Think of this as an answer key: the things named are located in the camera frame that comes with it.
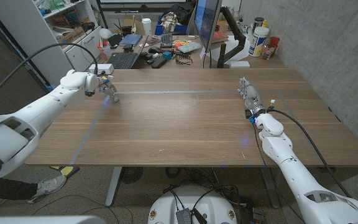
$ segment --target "person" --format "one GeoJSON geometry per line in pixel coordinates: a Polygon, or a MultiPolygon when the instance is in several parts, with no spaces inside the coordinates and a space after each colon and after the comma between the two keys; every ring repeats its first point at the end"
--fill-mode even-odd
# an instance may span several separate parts
{"type": "Polygon", "coordinates": [[[7,199],[27,200],[28,203],[38,202],[46,195],[60,190],[65,185],[65,182],[65,175],[60,175],[50,180],[43,180],[38,184],[0,178],[0,205],[7,199]]]}

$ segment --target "table leg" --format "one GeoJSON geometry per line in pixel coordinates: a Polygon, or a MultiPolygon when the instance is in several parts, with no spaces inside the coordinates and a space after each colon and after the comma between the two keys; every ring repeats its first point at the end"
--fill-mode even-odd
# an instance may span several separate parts
{"type": "Polygon", "coordinates": [[[270,173],[270,168],[260,168],[262,177],[264,178],[268,196],[270,197],[270,203],[273,208],[280,208],[280,202],[278,201],[276,188],[274,187],[273,177],[270,173]]]}
{"type": "Polygon", "coordinates": [[[121,175],[121,169],[122,169],[122,167],[115,167],[112,170],[109,192],[107,193],[107,197],[106,197],[106,206],[112,205],[112,201],[113,201],[116,191],[118,189],[118,183],[119,183],[119,177],[121,175]]]}

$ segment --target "white cabinet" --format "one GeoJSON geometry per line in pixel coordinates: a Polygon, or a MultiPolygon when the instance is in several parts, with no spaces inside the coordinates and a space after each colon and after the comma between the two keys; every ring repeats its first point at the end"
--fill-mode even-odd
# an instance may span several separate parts
{"type": "MultiPolygon", "coordinates": [[[[95,29],[89,30],[80,39],[73,43],[86,47],[95,57],[100,55],[97,48],[99,42],[100,26],[93,14],[88,0],[80,0],[76,3],[67,3],[64,8],[53,10],[50,14],[41,15],[33,0],[0,0],[0,21],[11,33],[16,42],[27,55],[33,54],[38,49],[50,44],[56,44],[48,23],[52,25],[52,16],[66,13],[75,8],[80,21],[88,17],[95,23],[95,29]]],[[[38,54],[32,59],[33,63],[41,71],[51,85],[59,85],[60,79],[70,69],[85,71],[91,63],[92,58],[85,50],[79,47],[67,46],[53,47],[38,54]]]]}

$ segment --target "wooden table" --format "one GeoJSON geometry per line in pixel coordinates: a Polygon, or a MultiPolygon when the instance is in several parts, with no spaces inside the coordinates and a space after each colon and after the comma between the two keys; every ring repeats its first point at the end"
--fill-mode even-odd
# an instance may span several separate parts
{"type": "MultiPolygon", "coordinates": [[[[246,77],[265,105],[277,99],[275,108],[305,127],[330,166],[358,167],[358,141],[294,69],[173,68],[116,70],[113,75],[120,101],[97,93],[66,110],[27,164],[260,167],[254,130],[236,92],[240,77],[246,77]]],[[[273,115],[301,161],[322,166],[300,129],[273,115]]]]}

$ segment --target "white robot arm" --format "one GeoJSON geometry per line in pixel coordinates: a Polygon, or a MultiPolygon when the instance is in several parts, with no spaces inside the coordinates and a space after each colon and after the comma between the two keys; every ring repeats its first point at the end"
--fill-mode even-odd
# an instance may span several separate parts
{"type": "Polygon", "coordinates": [[[319,185],[293,152],[293,144],[284,133],[283,125],[262,106],[255,88],[245,78],[240,79],[240,84],[241,89],[238,91],[244,99],[247,118],[261,129],[259,138],[263,150],[281,169],[305,222],[307,224],[358,222],[358,201],[319,185]]]}
{"type": "Polygon", "coordinates": [[[23,164],[65,108],[82,103],[97,88],[114,99],[116,89],[108,79],[70,70],[49,94],[15,113],[0,115],[0,177],[23,164]]]}

